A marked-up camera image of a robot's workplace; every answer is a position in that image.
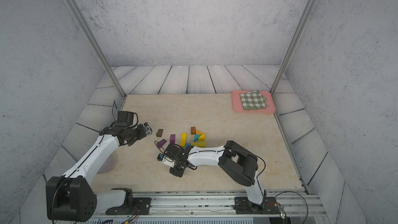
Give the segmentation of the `brown slanted wooden block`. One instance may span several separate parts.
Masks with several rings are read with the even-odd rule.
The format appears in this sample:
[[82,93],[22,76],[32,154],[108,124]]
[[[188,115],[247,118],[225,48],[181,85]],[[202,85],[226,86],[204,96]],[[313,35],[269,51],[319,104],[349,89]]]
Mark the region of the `brown slanted wooden block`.
[[156,133],[156,136],[159,137],[159,138],[161,138],[162,135],[163,135],[163,129],[159,129],[159,130],[157,131],[157,133]]

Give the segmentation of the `yellow long wooden block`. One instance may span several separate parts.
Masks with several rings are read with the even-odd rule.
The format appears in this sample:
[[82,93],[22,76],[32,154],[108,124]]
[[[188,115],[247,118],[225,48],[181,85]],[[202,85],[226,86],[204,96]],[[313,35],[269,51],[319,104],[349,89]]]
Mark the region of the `yellow long wooden block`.
[[187,143],[187,133],[181,134],[180,146],[185,147]]

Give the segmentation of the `lime green long block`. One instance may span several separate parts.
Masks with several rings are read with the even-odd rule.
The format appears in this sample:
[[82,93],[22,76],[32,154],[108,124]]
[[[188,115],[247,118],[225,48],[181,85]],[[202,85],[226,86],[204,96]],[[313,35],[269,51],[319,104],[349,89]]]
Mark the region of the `lime green long block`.
[[193,142],[192,144],[191,144],[192,146],[195,146],[195,147],[200,147],[200,148],[206,148],[206,142]]

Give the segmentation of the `teal long wooden block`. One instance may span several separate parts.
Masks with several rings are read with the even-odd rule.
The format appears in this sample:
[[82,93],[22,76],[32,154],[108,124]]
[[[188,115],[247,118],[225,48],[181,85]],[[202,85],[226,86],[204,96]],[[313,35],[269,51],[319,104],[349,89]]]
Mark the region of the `teal long wooden block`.
[[201,134],[195,134],[194,135],[194,142],[199,141],[199,138],[201,137]]

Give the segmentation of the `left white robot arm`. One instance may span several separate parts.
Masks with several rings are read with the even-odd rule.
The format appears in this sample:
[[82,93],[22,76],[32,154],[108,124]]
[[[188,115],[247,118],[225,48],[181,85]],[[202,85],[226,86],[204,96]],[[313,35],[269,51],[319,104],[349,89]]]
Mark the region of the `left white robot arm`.
[[87,153],[62,176],[46,183],[47,217],[51,221],[86,222],[94,214],[148,215],[151,198],[134,198],[131,189],[116,188],[96,194],[91,188],[96,174],[120,146],[133,145],[152,134],[148,123],[136,127],[106,127]]

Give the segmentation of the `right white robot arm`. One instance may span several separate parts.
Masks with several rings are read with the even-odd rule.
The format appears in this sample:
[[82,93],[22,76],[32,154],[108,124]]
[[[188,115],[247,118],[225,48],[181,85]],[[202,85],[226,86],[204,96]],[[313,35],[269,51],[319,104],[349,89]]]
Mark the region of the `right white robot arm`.
[[199,166],[217,166],[233,181],[243,186],[248,201],[258,207],[265,205],[266,191],[259,182],[258,161],[263,160],[234,141],[223,146],[203,148],[189,145],[185,148],[177,144],[168,147],[157,156],[157,160],[170,167],[170,173],[182,177],[185,169],[196,170]]

